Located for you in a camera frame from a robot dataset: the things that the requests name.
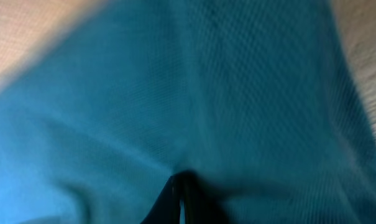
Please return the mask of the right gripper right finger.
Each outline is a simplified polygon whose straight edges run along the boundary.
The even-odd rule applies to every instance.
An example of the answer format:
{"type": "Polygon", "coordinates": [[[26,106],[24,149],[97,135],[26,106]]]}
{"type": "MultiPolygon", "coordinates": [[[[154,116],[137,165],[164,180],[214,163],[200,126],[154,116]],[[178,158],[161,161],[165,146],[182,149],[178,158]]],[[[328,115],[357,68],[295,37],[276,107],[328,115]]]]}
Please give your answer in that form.
{"type": "Polygon", "coordinates": [[[205,193],[191,172],[182,173],[182,199],[186,224],[228,224],[221,206],[205,193]]]}

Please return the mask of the blue polo shirt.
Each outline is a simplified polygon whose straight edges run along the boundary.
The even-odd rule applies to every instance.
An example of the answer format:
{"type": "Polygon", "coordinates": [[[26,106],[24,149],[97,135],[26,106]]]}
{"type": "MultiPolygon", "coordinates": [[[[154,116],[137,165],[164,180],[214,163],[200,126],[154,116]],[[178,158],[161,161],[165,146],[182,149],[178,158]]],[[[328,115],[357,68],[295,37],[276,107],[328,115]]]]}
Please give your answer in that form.
{"type": "Polygon", "coordinates": [[[0,92],[0,223],[140,223],[184,170],[211,223],[376,223],[328,1],[113,1],[0,92]]]}

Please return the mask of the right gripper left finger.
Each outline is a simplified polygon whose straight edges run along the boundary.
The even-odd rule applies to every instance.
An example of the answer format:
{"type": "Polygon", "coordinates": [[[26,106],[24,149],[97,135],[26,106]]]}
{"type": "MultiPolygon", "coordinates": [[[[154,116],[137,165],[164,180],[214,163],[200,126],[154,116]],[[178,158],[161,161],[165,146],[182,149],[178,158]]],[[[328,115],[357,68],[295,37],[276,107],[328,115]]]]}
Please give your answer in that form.
{"type": "Polygon", "coordinates": [[[181,212],[181,186],[177,175],[171,176],[150,212],[141,224],[179,224],[181,212]]]}

